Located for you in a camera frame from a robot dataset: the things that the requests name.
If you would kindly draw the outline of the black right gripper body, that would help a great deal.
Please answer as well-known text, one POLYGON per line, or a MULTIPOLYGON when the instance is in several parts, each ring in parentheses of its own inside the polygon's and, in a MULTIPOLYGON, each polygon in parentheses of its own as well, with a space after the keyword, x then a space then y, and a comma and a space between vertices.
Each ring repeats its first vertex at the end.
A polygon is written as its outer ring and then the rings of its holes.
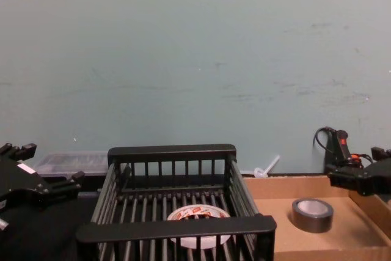
POLYGON ((359 179, 359 194, 390 194, 390 158, 368 165, 359 179))

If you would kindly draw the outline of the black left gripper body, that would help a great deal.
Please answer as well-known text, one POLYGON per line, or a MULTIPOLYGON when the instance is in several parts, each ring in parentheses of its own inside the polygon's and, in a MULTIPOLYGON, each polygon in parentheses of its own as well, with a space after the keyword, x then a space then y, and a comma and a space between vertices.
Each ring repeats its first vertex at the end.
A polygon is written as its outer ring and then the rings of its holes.
POLYGON ((49 203, 49 186, 24 163, 1 156, 1 211, 22 205, 49 203))

